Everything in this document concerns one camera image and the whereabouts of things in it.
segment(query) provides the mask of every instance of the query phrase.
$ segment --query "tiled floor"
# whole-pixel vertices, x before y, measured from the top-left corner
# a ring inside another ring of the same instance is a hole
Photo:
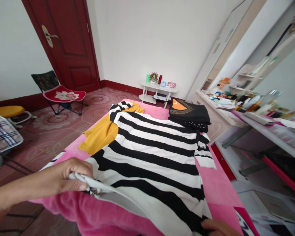
[[[33,112],[37,119],[24,122],[22,124],[24,127],[19,129],[24,142],[8,155],[27,168],[38,171],[79,137],[83,131],[87,130],[105,115],[112,103],[116,104],[125,98],[140,101],[136,95],[111,88],[103,88],[87,94],[84,102],[89,104],[89,106],[83,107],[82,116],[68,110],[55,116],[50,107]],[[158,102],[155,106],[163,107],[164,103]],[[76,111],[81,109],[81,105],[78,103],[73,103],[72,107]],[[0,169],[0,186],[20,177],[22,177],[22,174],[19,172],[8,166],[3,166]],[[11,213],[34,214],[41,209],[40,205],[25,202],[14,206]],[[0,229],[24,228],[27,225],[28,221],[26,219],[6,217],[0,224]],[[54,216],[47,210],[43,210],[23,235],[75,236],[78,235],[78,229],[75,223],[67,221],[60,215]]]

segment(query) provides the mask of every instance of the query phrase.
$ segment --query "pink box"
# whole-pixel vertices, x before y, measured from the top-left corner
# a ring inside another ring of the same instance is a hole
[[[173,82],[168,82],[168,87],[170,87],[170,88],[176,88],[176,83],[173,83]]]

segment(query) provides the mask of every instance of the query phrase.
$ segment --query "yellow cushion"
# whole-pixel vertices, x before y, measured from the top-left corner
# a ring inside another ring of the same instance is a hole
[[[5,106],[0,107],[0,115],[4,118],[10,118],[22,114],[25,109],[21,106]]]

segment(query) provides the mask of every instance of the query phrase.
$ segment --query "black and white striped shirt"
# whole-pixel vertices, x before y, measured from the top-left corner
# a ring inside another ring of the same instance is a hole
[[[200,166],[216,168],[206,134],[170,120],[136,112],[120,112],[131,102],[113,105],[110,120],[118,125],[116,139],[86,161],[95,180],[89,193],[149,218],[165,235],[206,235],[201,227],[211,218]]]

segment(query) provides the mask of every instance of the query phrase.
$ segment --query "red door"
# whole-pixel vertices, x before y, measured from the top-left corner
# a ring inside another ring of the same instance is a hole
[[[22,1],[60,83],[76,91],[99,89],[86,1]]]

